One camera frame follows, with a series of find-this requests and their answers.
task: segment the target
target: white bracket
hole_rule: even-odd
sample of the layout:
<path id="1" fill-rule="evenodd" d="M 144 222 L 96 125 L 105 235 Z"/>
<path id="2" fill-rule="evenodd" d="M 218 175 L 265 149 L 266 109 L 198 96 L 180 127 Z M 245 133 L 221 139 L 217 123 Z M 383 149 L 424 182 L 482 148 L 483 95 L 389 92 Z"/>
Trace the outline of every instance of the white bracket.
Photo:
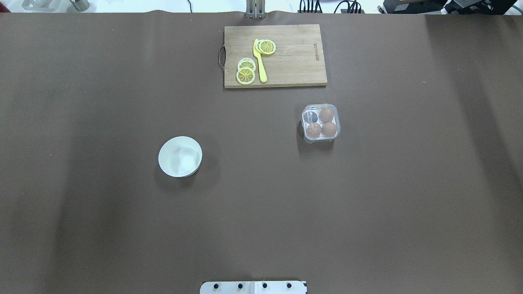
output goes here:
<path id="1" fill-rule="evenodd" d="M 307 294 L 306 281 L 204 282 L 200 294 Z"/>
<path id="2" fill-rule="evenodd" d="M 247 0 L 247 18 L 265 18 L 265 0 Z"/>

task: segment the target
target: metal bracket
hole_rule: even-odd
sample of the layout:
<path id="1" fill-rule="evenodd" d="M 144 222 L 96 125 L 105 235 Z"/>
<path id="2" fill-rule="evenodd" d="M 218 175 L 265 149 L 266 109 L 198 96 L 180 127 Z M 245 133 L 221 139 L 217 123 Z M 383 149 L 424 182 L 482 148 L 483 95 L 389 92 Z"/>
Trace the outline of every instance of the metal bracket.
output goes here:
<path id="1" fill-rule="evenodd" d="M 265 18 L 265 0 L 247 0 L 247 18 Z"/>

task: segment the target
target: cutting board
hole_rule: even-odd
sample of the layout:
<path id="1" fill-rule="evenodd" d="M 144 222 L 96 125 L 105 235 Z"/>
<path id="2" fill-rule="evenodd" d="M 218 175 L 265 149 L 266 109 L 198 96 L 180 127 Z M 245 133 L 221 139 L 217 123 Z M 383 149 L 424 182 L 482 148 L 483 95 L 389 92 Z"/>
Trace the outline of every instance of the cutting board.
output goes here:
<path id="1" fill-rule="evenodd" d="M 272 55 L 262 55 L 267 82 L 259 80 L 258 61 L 253 56 L 254 39 L 276 44 Z M 225 88 L 326 86 L 320 25 L 225 27 Z M 256 62 L 256 79 L 250 85 L 236 80 L 238 61 Z"/>

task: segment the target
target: bowl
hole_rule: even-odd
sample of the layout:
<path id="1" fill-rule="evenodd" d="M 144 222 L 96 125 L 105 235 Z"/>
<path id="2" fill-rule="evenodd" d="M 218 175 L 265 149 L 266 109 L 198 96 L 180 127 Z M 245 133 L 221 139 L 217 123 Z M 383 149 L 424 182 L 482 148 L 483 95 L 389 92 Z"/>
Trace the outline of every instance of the bowl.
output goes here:
<path id="1" fill-rule="evenodd" d="M 179 136 L 165 142 L 158 154 L 158 163 L 171 177 L 188 177 L 200 167 L 201 157 L 201 147 L 195 139 Z"/>

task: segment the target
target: metal clamp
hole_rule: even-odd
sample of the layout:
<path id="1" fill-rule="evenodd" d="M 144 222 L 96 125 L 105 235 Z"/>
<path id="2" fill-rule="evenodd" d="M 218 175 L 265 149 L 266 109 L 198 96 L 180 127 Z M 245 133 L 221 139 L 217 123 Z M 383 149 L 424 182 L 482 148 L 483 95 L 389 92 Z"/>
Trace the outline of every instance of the metal clamp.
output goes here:
<path id="1" fill-rule="evenodd" d="M 265 0 L 247 0 L 247 18 L 265 18 Z"/>
<path id="2" fill-rule="evenodd" d="M 222 60 L 221 60 L 221 58 L 220 58 L 222 50 L 223 50 L 223 52 L 225 53 L 225 54 L 223 55 L 223 65 L 222 65 Z M 222 47 L 220 48 L 220 50 L 218 50 L 218 64 L 222 67 L 223 72 L 225 72 L 225 57 L 226 57 L 226 55 L 227 55 L 227 52 L 225 51 L 225 43 L 224 43 L 224 44 L 222 45 Z"/>

